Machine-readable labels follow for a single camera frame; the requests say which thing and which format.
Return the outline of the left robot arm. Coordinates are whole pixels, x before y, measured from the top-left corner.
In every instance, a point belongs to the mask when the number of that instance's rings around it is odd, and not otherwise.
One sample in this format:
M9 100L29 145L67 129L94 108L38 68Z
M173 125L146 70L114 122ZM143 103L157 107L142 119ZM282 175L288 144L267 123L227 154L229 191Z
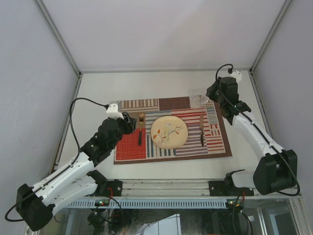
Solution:
M106 178L96 167L111 154L123 135L136 130L136 122L127 112L109 114L80 148L78 156L40 182L18 188L15 209L32 231L45 227L73 201L90 194L105 194Z

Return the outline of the patchwork striped placemat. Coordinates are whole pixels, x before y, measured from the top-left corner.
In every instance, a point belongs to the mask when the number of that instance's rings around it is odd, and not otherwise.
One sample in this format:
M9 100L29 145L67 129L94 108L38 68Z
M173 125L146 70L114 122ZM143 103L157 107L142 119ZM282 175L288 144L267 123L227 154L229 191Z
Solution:
M199 109L189 97L122 100L121 110L137 122L136 131L117 145L114 164L213 159L232 155L219 105Z

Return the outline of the clear glass cup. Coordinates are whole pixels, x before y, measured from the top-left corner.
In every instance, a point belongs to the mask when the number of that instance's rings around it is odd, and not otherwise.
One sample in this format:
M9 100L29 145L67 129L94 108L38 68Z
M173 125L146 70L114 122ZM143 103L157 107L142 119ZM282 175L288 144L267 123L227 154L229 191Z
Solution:
M209 101L209 98L206 96L206 89L192 89L189 90L188 94L191 109L202 109Z

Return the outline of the brown wooden knife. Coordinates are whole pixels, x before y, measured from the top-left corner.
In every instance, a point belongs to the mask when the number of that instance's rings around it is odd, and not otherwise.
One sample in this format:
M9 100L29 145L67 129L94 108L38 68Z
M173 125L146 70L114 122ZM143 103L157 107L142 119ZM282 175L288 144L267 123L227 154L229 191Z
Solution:
M200 115L200 141L201 145L204 146L204 112Z

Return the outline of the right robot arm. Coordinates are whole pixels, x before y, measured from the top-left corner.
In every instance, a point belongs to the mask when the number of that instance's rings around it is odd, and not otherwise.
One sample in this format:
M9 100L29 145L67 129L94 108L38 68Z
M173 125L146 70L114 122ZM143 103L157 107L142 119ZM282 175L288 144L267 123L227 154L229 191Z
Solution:
M299 195L297 154L285 150L258 124L251 108L239 99L236 78L216 78L206 95L219 104L222 116L241 133L259 160L254 171L231 172L231 179L224 184L225 191L236 195L242 188L252 188L262 195L274 192L286 195L286 189L296 187L297 191L288 196Z

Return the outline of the round wooden plate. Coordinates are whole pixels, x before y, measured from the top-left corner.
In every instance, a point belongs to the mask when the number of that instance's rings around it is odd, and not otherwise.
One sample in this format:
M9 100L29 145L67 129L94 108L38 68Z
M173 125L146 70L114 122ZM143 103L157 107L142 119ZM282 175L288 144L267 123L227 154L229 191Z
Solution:
M151 138L160 149L176 149L188 139L185 122L176 116L164 116L156 119L151 126Z

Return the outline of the dark handled fork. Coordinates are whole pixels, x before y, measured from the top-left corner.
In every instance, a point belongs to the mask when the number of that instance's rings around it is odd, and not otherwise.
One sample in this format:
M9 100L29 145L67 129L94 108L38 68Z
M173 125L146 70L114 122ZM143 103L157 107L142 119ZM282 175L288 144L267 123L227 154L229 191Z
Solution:
M144 114L139 114L139 136L138 136L138 145L141 146L142 144L142 126L144 122Z

